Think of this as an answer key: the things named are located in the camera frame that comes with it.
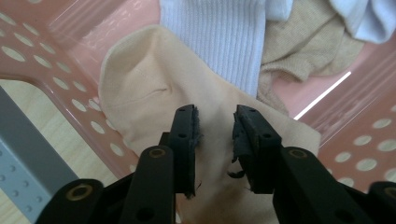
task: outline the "pink basket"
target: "pink basket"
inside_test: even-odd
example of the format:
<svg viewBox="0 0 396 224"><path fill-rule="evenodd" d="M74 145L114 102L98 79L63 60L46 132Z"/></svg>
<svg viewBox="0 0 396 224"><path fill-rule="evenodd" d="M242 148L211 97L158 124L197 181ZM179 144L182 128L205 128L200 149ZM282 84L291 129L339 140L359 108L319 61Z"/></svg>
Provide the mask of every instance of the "pink basket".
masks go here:
<svg viewBox="0 0 396 224"><path fill-rule="evenodd" d="M111 46L159 14L158 0L1 1L0 78L40 88L117 177L128 175L138 158L101 111L100 67ZM366 45L338 76L275 84L293 117L312 107L300 120L322 133L320 159L356 189L396 181L395 59L394 36Z"/></svg>

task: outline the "gray metal bar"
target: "gray metal bar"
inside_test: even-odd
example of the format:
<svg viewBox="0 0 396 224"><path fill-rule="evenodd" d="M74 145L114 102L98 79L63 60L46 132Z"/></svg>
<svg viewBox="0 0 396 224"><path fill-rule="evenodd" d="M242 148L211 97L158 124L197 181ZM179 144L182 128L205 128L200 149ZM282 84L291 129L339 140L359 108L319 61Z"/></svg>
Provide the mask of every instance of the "gray metal bar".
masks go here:
<svg viewBox="0 0 396 224"><path fill-rule="evenodd" d="M31 222L65 184L78 179L0 87L0 188Z"/></svg>

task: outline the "white ribbed fabric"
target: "white ribbed fabric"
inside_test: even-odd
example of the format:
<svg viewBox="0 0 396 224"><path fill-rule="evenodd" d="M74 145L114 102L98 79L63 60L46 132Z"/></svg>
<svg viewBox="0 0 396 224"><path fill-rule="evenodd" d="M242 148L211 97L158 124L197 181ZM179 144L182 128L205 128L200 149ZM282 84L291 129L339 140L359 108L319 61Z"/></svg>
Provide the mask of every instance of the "white ribbed fabric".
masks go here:
<svg viewBox="0 0 396 224"><path fill-rule="evenodd" d="M215 73L256 97L265 0L161 0L161 25Z"/></svg>

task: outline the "tan sock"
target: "tan sock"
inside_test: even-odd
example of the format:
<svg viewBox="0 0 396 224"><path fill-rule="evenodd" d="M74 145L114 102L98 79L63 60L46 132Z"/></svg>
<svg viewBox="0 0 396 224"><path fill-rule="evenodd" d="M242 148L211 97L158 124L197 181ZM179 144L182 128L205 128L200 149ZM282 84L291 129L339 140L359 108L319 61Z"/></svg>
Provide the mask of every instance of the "tan sock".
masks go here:
<svg viewBox="0 0 396 224"><path fill-rule="evenodd" d="M274 77L306 81L312 75L337 75L354 62L363 44L347 33L329 1L294 1L287 21L267 22L258 99L287 113L271 90Z"/></svg>
<svg viewBox="0 0 396 224"><path fill-rule="evenodd" d="M167 29L153 25L123 38L107 54L99 96L114 127L140 153L169 132L176 109L195 104L203 137L196 148L196 197L177 196L184 223L277 223L272 196L255 195L245 178L228 177L236 105L259 110L283 146L318 152L319 134L214 74Z"/></svg>

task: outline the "white strip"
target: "white strip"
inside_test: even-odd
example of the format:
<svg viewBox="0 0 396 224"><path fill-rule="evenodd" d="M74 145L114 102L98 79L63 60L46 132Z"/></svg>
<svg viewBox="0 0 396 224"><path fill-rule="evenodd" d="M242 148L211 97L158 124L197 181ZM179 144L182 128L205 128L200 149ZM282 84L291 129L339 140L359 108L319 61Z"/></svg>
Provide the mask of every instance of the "white strip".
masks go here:
<svg viewBox="0 0 396 224"><path fill-rule="evenodd" d="M352 74L350 71L347 72L345 75L343 75L340 79L338 79L334 84L330 86L329 89L327 89L325 92L323 92L320 96L318 96L317 99L315 99L311 104L309 104L304 110L302 110L294 119L298 120L300 119L308 110L310 110L312 107L314 107L315 104L317 104L321 99L323 99L329 92L334 90L338 85L340 85L341 82L343 82L347 77Z"/></svg>

